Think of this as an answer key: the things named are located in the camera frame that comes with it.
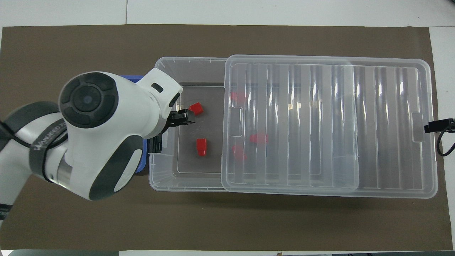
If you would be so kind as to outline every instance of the white table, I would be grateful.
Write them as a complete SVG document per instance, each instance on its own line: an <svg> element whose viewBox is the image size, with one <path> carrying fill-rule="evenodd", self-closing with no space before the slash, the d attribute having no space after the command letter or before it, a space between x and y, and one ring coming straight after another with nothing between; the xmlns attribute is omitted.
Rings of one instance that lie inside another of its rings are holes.
<svg viewBox="0 0 455 256"><path fill-rule="evenodd" d="M451 102L455 95L455 4L450 0L0 0L0 32L4 26L115 24L430 27L439 119L455 116ZM453 141L447 136L444 149ZM450 220L455 223L455 154L445 157L444 164ZM452 240L455 242L455 225ZM252 256L277 252L206 253ZM121 255L204 254L126 251Z"/></svg>

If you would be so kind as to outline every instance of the black band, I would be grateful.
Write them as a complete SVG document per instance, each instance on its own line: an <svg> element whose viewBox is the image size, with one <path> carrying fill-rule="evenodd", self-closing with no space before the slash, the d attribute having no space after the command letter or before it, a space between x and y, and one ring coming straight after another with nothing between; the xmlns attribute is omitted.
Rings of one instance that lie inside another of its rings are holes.
<svg viewBox="0 0 455 256"><path fill-rule="evenodd" d="M63 119L59 119L48 126L30 145L29 150L29 165L32 173L50 181L46 177L44 171L46 163L46 153L50 144L66 131L66 123Z"/></svg>
<svg viewBox="0 0 455 256"><path fill-rule="evenodd" d="M6 219L12 207L12 205L0 204L0 220Z"/></svg>

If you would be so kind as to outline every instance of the transparent plastic container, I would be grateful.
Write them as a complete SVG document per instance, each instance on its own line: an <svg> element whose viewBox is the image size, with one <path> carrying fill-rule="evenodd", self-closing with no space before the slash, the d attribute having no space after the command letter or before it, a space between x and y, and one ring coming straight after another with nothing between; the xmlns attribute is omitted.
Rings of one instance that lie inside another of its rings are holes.
<svg viewBox="0 0 455 256"><path fill-rule="evenodd" d="M170 128L150 154L165 191L430 198L437 191L430 68L422 60L253 56L164 57L183 86ZM207 139L199 157L196 139Z"/></svg>
<svg viewBox="0 0 455 256"><path fill-rule="evenodd" d="M228 58L222 184L232 192L429 198L437 191L422 60Z"/></svg>

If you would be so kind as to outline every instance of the brown table surface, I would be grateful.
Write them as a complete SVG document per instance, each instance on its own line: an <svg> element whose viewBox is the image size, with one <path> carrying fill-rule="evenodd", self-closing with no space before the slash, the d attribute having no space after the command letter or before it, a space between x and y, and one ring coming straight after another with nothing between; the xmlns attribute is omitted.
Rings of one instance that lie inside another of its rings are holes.
<svg viewBox="0 0 455 256"><path fill-rule="evenodd" d="M0 53L0 118L30 102L56 102L63 84L83 72L142 75L162 56L232 54L419 58L433 69L428 28L5 27ZM433 71L432 81L435 86ZM157 192L149 186L147 176L135 176L120 193L90 202L31 177L2 226L0 247L452 250L441 158L438 179L436 196L420 200Z"/></svg>

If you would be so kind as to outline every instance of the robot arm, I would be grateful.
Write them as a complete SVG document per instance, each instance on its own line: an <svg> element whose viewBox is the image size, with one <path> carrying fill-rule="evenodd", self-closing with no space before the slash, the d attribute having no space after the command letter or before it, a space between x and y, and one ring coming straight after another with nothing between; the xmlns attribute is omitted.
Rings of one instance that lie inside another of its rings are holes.
<svg viewBox="0 0 455 256"><path fill-rule="evenodd" d="M58 108L51 102L37 102L11 114L6 126L15 125L31 109L41 110L25 118L20 128L2 130L0 216L7 214L31 173L88 200L122 189L139 164L142 139L176 125L177 112L171 109L181 92L176 81L155 68L137 84L115 74L89 72L63 87ZM191 114L179 111L179 118L186 120L180 124L193 123ZM65 127L68 140L52 148L52 141L64 136L60 131Z"/></svg>

